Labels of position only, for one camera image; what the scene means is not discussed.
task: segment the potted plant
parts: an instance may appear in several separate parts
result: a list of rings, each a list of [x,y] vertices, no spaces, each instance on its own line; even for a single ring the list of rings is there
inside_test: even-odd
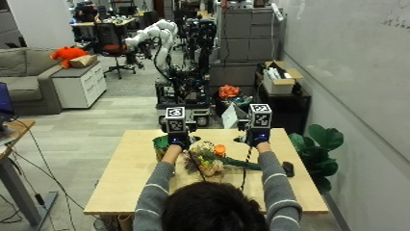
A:
[[[310,177],[321,194],[329,193],[332,184],[328,176],[337,172],[336,159],[329,157],[329,151],[344,143],[344,134],[336,128],[324,128],[318,124],[309,126],[310,137],[290,134],[290,141],[300,159],[306,166]]]

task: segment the gray couch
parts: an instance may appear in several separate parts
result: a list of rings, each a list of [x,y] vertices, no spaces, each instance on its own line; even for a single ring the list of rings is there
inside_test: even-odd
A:
[[[51,49],[0,49],[0,82],[7,83],[16,115],[55,115],[63,111],[52,83],[62,69]]]

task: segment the gray cabinet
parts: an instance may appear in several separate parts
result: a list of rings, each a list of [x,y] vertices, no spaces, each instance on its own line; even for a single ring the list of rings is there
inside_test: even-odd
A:
[[[221,60],[255,62],[278,59],[281,23],[272,8],[219,13]]]
[[[257,64],[278,59],[281,23],[272,8],[217,9],[217,18],[221,60],[211,64],[211,93],[232,85],[253,95]]]

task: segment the cardboard box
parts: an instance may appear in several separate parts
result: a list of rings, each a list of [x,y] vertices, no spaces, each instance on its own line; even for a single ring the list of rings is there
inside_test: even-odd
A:
[[[281,69],[285,69],[284,62],[274,61],[274,63]],[[273,62],[265,62],[265,65],[267,68],[272,67]],[[286,69],[286,73],[290,75],[290,79],[271,79],[268,74],[264,73],[263,84],[269,94],[290,94],[296,80],[304,78],[297,69]]]

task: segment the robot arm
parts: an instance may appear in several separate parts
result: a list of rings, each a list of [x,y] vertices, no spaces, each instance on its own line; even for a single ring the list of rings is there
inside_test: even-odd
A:
[[[169,50],[175,44],[175,38],[177,36],[179,27],[175,22],[168,22],[164,19],[159,20],[152,26],[145,28],[143,31],[137,32],[135,38],[128,38],[125,40],[127,47],[137,46],[147,39],[160,38],[161,39],[161,48],[155,57],[156,65],[160,70],[165,69],[165,59],[169,53]]]

